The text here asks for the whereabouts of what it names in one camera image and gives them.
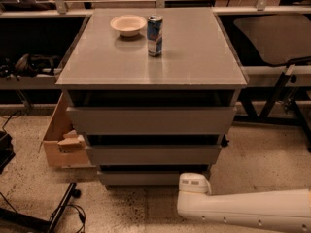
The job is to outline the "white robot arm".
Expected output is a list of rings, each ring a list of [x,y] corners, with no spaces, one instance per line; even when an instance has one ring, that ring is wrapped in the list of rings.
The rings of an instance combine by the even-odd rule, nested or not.
[[[309,188],[213,195],[202,174],[179,178],[178,214],[187,219],[215,221],[285,233],[311,233]]]

